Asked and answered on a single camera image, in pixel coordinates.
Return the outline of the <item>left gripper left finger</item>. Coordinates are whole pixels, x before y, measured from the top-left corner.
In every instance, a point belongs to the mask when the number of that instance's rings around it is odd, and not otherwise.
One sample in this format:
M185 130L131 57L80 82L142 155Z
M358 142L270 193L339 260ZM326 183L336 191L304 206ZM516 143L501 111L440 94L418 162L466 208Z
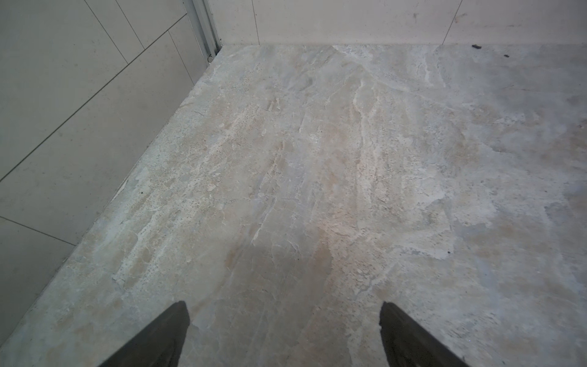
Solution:
M189 325L186 302L178 301L99 366L176 367Z

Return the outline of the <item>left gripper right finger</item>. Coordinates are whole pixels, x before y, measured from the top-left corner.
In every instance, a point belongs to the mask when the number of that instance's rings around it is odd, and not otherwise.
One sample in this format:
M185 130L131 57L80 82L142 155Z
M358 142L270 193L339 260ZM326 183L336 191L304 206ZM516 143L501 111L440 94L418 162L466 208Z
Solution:
M388 365L468 366L396 304L384 302L379 317Z

